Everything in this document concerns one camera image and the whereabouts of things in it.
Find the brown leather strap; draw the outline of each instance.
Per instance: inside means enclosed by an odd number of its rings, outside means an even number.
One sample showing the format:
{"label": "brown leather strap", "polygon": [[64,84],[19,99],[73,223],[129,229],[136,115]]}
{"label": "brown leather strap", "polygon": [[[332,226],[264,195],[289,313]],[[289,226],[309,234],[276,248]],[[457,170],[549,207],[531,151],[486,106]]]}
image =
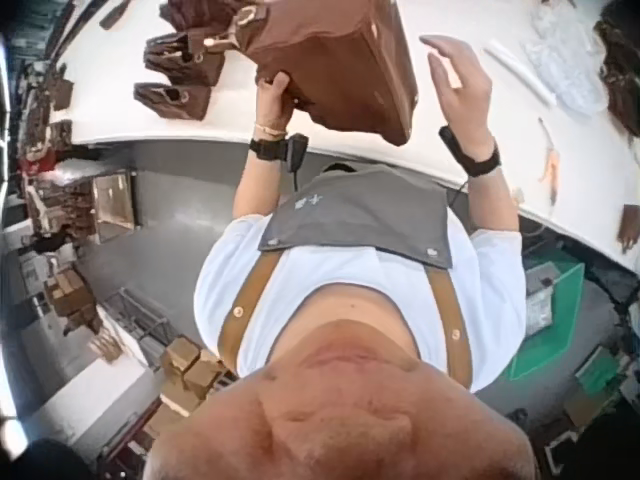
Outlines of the brown leather strap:
{"label": "brown leather strap", "polygon": [[262,252],[233,301],[218,338],[220,359],[236,375],[236,362],[244,332],[284,250]]}
{"label": "brown leather strap", "polygon": [[[218,339],[220,359],[235,374],[242,337],[283,253],[284,250],[278,250],[260,254],[222,324]],[[447,371],[451,378],[468,389],[473,378],[471,349],[451,275],[447,270],[431,267],[425,267],[425,272],[442,319]]]}
{"label": "brown leather strap", "polygon": [[442,319],[447,346],[447,371],[451,378],[469,389],[473,378],[471,347],[451,275],[448,270],[426,266],[425,272],[427,272],[427,278]]}

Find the black wristband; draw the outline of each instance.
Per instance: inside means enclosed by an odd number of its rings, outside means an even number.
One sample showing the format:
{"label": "black wristband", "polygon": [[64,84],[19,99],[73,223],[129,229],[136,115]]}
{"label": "black wristband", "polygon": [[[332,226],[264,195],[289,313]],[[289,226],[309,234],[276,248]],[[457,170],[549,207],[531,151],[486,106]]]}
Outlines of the black wristband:
{"label": "black wristband", "polygon": [[285,139],[272,141],[252,139],[249,143],[249,150],[255,152],[260,160],[284,161],[287,154],[287,141]]}
{"label": "black wristband", "polygon": [[442,127],[438,134],[451,152],[451,155],[453,155],[453,158],[464,169],[464,171],[467,172],[467,175],[469,175],[470,177],[479,177],[481,175],[486,175],[487,173],[493,172],[501,165],[500,151],[498,150],[497,143],[496,148],[491,154],[491,157],[482,162],[477,162],[462,151],[462,147],[460,146],[458,139],[453,134],[448,125]]}

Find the man's arm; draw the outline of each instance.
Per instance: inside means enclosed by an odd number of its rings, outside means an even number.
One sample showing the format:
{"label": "man's arm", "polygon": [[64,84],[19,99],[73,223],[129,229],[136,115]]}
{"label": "man's arm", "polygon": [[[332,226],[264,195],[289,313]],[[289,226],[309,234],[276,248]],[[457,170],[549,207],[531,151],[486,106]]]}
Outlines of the man's arm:
{"label": "man's arm", "polygon": [[[289,76],[283,72],[275,76],[272,84],[264,79],[258,82],[256,128],[253,132],[255,140],[273,141],[284,138],[293,114],[293,99],[285,93],[287,85]],[[271,135],[258,126],[281,133]],[[281,162],[260,160],[249,150],[247,163],[233,200],[234,219],[251,214],[273,213],[280,197],[281,169]]]}
{"label": "man's arm", "polygon": [[[491,79],[465,42],[440,35],[423,36],[420,40],[451,61],[462,84],[460,88],[453,88],[442,60],[429,53],[431,78],[449,128],[466,155],[477,162],[488,160],[495,149],[487,124]],[[519,231],[518,210],[502,169],[469,178],[469,204],[471,218],[479,228]]]}

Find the white table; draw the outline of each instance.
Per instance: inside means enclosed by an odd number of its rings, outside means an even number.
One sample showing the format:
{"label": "white table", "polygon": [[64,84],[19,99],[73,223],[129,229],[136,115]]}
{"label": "white table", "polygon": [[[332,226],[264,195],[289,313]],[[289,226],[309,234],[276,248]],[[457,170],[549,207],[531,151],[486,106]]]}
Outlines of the white table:
{"label": "white table", "polygon": [[[235,52],[228,53],[220,83],[213,89],[204,121],[165,120],[133,100],[135,82],[166,82],[145,70],[146,39],[169,33],[158,17],[163,0],[136,0],[110,31],[98,25],[120,0],[111,0],[80,32],[64,53],[67,77],[75,82],[69,109],[53,120],[73,120],[74,143],[140,139],[196,139],[247,142],[254,121],[255,67]],[[616,242],[622,206],[635,200],[638,168],[626,136],[606,112],[576,119],[561,107],[549,109],[482,48],[498,39],[528,64],[522,41],[535,37],[530,9],[535,0],[398,0],[420,89],[413,135],[403,147],[363,133],[329,131],[296,112],[290,131],[310,137],[315,151],[356,156],[401,165],[429,174],[448,186],[465,181],[437,132],[444,119],[435,98],[427,49],[421,33],[442,33],[470,42],[494,81],[490,127],[498,139],[504,170],[512,188],[520,188],[522,215],[593,247],[619,264],[638,271],[638,247],[623,255]],[[592,23],[603,0],[578,2]],[[538,181],[544,171],[546,139],[542,117],[560,152],[560,188],[554,208],[549,186]]]}

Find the man's neck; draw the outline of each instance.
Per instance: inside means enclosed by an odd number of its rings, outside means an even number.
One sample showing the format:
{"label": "man's neck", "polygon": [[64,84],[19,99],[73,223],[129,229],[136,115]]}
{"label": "man's neck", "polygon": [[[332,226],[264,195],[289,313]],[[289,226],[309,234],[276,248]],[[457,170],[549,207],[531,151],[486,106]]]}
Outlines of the man's neck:
{"label": "man's neck", "polygon": [[332,284],[319,288],[300,305],[280,332],[269,361],[281,357],[313,330],[341,320],[369,325],[409,355],[419,357],[402,314],[386,295],[357,285]]}

